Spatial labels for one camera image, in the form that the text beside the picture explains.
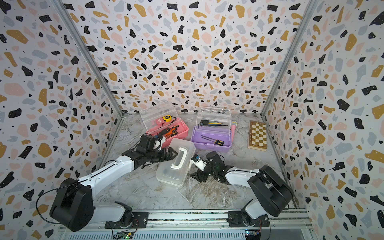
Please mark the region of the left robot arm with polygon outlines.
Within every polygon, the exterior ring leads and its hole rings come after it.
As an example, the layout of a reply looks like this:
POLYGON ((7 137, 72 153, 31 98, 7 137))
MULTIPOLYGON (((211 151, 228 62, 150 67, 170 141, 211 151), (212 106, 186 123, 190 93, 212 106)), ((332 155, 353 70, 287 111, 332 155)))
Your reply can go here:
POLYGON ((127 228, 136 221, 132 208, 122 202, 112 205, 96 204, 94 197, 120 177, 151 164, 171 161, 178 152, 163 148, 165 137, 158 134, 141 135, 138 143, 122 153, 116 160, 88 176, 64 180, 56 188, 56 196, 50 209, 51 224, 61 224, 73 232, 88 224, 105 222, 110 227, 127 228))

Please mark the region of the purple toolbox with clear lid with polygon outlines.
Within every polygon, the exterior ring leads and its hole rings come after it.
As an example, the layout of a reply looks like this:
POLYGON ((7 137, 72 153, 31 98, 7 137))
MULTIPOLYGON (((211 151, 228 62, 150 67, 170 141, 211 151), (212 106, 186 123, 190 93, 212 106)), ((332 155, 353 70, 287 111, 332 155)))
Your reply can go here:
POLYGON ((231 124, 230 110, 202 107, 197 115, 191 141, 198 149, 227 153, 232 147, 231 124), (202 139, 201 135, 222 140, 225 144, 223 146, 215 145, 211 141, 202 139))

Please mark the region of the white clear toolbox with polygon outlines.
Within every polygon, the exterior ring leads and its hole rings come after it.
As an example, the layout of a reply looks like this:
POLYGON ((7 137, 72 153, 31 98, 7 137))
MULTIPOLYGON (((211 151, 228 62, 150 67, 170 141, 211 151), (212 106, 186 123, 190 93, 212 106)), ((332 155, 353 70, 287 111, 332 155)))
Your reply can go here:
POLYGON ((191 169, 191 159, 195 154, 196 147, 193 142, 173 139, 168 147, 177 152, 177 156, 171 160, 162 162, 156 172, 156 178, 159 182, 181 188, 191 169))

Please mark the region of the pink toolbox with clear lid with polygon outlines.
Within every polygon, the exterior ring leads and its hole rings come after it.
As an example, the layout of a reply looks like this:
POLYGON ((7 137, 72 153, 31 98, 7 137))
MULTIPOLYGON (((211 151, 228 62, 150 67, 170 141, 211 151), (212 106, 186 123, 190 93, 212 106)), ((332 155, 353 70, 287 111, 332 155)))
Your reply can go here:
POLYGON ((180 125, 178 127, 178 134, 173 137, 167 138, 165 140, 165 143, 163 144, 163 148, 167 147, 173 139, 184 139, 188 136, 188 126, 185 124, 182 118, 179 117, 178 112, 176 111, 174 106, 168 101, 162 101, 155 106, 151 106, 147 109, 141 110, 140 115, 147 129, 147 133, 153 136, 157 135, 165 128, 170 128, 174 125, 180 125), (171 115, 173 117, 172 121, 169 123, 164 123, 162 126, 157 126, 155 121, 166 115, 171 115))

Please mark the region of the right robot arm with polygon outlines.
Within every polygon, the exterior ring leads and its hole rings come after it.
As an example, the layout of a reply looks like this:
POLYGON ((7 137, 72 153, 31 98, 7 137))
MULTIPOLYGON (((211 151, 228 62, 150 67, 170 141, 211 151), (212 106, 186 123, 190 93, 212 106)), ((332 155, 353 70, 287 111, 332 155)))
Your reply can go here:
POLYGON ((242 186, 253 191, 256 198, 241 209, 239 219, 233 217, 230 220, 231 224, 254 227, 262 223, 260 217, 264 215, 278 217, 294 197, 293 190, 269 166, 255 170, 227 166, 224 158, 215 151, 208 153, 205 160, 195 154, 190 162, 198 168, 190 176, 200 183, 212 177, 221 184, 242 186))

